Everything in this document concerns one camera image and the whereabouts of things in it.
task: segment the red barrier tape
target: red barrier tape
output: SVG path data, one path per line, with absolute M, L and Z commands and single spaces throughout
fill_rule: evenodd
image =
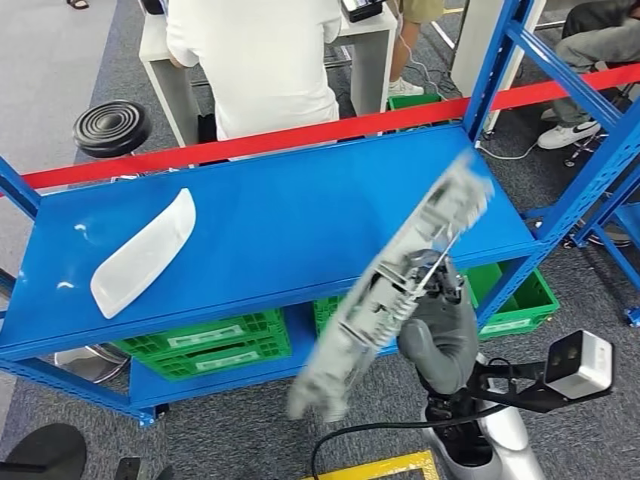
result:
M 640 81 L 640 64 L 589 73 L 582 77 L 596 90 L 638 82 Z M 555 82 L 540 82 L 498 92 L 491 106 L 491 110 L 522 107 L 566 96 L 567 93 Z M 189 148 L 172 148 L 134 157 L 122 157 L 84 165 L 44 170 L 29 173 L 24 175 L 23 178 L 33 188 L 45 188 L 102 180 L 118 175 L 162 170 L 169 167 L 214 162 L 231 157 L 302 147 L 462 117 L 468 103 L 469 98 L 448 100 L 446 102 L 432 103 L 392 112 L 374 113 L 337 122 L 293 128 L 224 142 L 193 145 Z

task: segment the person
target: person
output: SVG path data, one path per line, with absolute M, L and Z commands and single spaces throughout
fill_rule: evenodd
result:
M 420 25 L 440 18 L 445 12 L 444 0 L 389 0 L 388 4 L 396 17 L 402 14 L 402 26 L 391 59 L 389 96 L 422 95 L 423 88 L 405 80 L 402 70 L 417 43 Z
M 577 73 L 589 72 L 598 61 L 640 61 L 640 0 L 596 1 L 574 7 L 555 52 Z M 538 138 L 538 145 L 547 150 L 566 147 L 600 130 L 600 124 L 571 98 L 553 102 L 542 118 L 558 121 L 555 128 Z
M 89 8 L 89 4 L 86 0 L 66 0 L 66 4 L 75 10 Z
M 202 67 L 226 140 L 338 120 L 324 52 L 340 27 L 337 0 L 171 0 L 167 46 Z

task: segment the blue shelf frame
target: blue shelf frame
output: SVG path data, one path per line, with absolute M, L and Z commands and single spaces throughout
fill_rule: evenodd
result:
M 583 248 L 588 244 L 587 238 L 589 235 L 592 233 L 597 235 L 602 242 L 602 246 L 607 249 L 629 278 L 629 282 L 636 290 L 640 290 L 640 273 L 605 231 L 608 223 L 615 223 L 624 229 L 635 248 L 640 249 L 640 202 L 626 203 L 638 188 L 640 188 L 640 167 L 635 167 L 583 226 L 571 234 L 571 239 L 575 245 Z M 628 308 L 624 313 L 632 326 L 640 327 L 640 308 Z
M 534 240 L 511 252 L 509 268 L 477 310 L 478 328 L 482 328 L 491 316 L 531 275 L 640 150 L 640 103 L 636 102 L 622 115 L 598 92 L 571 71 L 553 51 L 525 31 L 523 28 L 523 22 L 528 15 L 532 3 L 533 0 L 505 0 L 488 54 L 462 122 L 462 127 L 468 135 L 469 144 L 475 143 L 479 137 L 504 75 L 506 66 L 515 46 L 522 48 L 542 69 L 562 85 L 571 96 L 598 119 L 609 132 L 609 137 L 555 204 L 540 211 L 543 215 L 543 225 L 532 232 Z M 25 184 L 20 175 L 1 158 L 0 190 L 34 220 L 42 200 L 37 192 Z M 491 258 L 493 257 L 487 256 L 488 261 L 491 261 Z M 504 256 L 497 253 L 495 254 L 495 259 L 505 260 Z M 334 291 L 346 290 L 349 284 L 350 281 L 345 281 L 342 285 L 334 285 L 332 288 Z M 289 315 L 293 316 L 291 318 L 295 318 L 300 315 L 300 311 L 297 308 L 302 307 L 289 307 L 287 310 Z M 292 337 L 305 335 L 303 330 L 305 327 L 300 326 L 300 322 L 294 323 L 300 328 L 293 333 Z M 135 334 L 134 332 L 133 329 L 128 331 L 128 334 Z M 305 348 L 310 348 L 309 340 L 306 345 L 307 347 Z M 386 353 L 392 351 L 394 347 L 391 346 Z M 294 355 L 300 355 L 300 358 L 303 358 L 304 354 L 304 348 L 294 352 Z M 285 368 L 278 372 L 272 369 L 268 375 L 254 375 L 251 381 L 238 382 L 235 385 L 226 387 L 223 385 L 224 382 L 222 380 L 218 385 L 211 386 L 205 380 L 209 376 L 204 376 L 187 381 L 190 382 L 189 386 L 184 388 L 184 385 L 182 385 L 183 382 L 172 384 L 161 380 L 134 362 L 131 387 L 129 395 L 125 396 L 94 385 L 38 358 L 0 355 L 0 369 L 134 417 L 138 419 L 141 425 L 153 423 L 155 419 L 155 406 L 158 404 L 221 391 L 225 388 L 282 378 L 294 375 L 297 371 L 296 368 Z M 141 393 L 141 390 L 143 390 L 142 388 L 143 383 L 150 385 L 149 390 L 151 392 Z

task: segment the white desk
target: white desk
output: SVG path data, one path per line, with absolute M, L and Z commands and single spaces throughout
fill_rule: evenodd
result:
M 534 0 L 534 5 L 525 23 L 525 28 L 533 32 L 544 11 L 570 9 L 586 1 L 589 0 Z M 494 34 L 503 3 L 504 0 L 467 1 L 466 12 L 463 17 L 465 20 L 460 30 L 457 49 L 451 67 L 451 80 L 463 96 L 469 97 L 473 93 L 475 81 L 480 73 L 480 68 L 485 60 L 487 48 Z M 515 48 L 505 71 L 500 90 L 511 87 L 524 54 L 521 48 Z M 485 123 L 485 130 L 493 130 L 499 114 L 499 111 L 490 114 Z
M 380 15 L 350 23 L 344 15 L 334 45 L 352 45 L 351 102 L 358 115 L 386 106 L 396 20 L 386 5 Z M 185 70 L 171 65 L 164 15 L 146 15 L 140 59 L 178 145 L 198 143 L 198 104 Z

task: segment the white t-shirt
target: white t-shirt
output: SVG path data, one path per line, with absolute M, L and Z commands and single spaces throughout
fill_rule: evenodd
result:
M 167 44 L 202 66 L 219 140 L 338 119 L 323 59 L 338 0 L 171 0 Z

